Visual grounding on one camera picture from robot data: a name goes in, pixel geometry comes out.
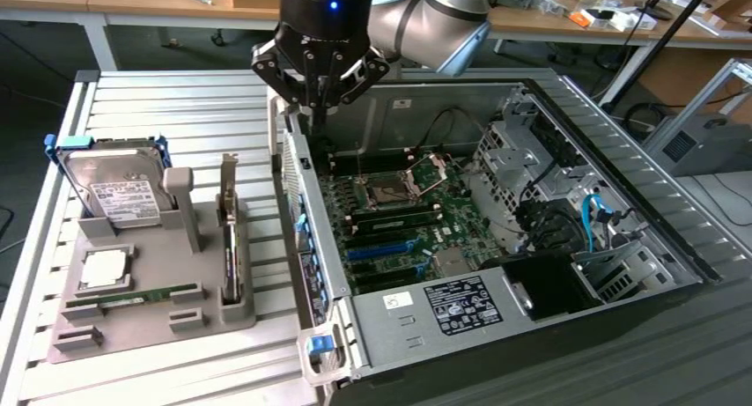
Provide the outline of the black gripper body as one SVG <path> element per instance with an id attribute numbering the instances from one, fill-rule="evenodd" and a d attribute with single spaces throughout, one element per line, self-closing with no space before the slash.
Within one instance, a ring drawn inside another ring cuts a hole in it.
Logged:
<path id="1" fill-rule="evenodd" d="M 363 54 L 371 45 L 367 26 L 371 0 L 280 0 L 275 44 L 286 54 L 323 44 L 344 54 Z"/>

